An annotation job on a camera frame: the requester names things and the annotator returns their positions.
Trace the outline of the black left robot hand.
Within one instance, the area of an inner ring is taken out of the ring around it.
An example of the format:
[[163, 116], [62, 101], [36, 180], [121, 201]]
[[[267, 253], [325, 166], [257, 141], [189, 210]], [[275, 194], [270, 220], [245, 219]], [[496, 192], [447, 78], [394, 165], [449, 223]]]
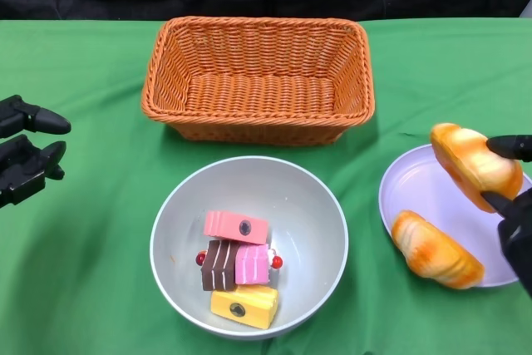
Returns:
[[48, 180], [62, 180], [60, 161], [67, 148], [56, 141], [40, 149], [24, 131], [65, 135], [71, 123], [54, 111], [29, 104], [19, 95], [1, 100], [1, 206], [17, 205], [43, 190]]

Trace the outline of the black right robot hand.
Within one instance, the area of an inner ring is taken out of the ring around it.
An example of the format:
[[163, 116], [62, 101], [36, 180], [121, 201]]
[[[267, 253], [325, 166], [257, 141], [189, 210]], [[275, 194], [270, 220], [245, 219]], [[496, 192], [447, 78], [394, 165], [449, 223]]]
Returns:
[[[531, 162], [531, 135], [494, 136], [486, 145], [504, 158]], [[491, 191], [481, 196], [503, 217], [497, 227], [502, 254], [531, 296], [531, 189], [514, 200]]]

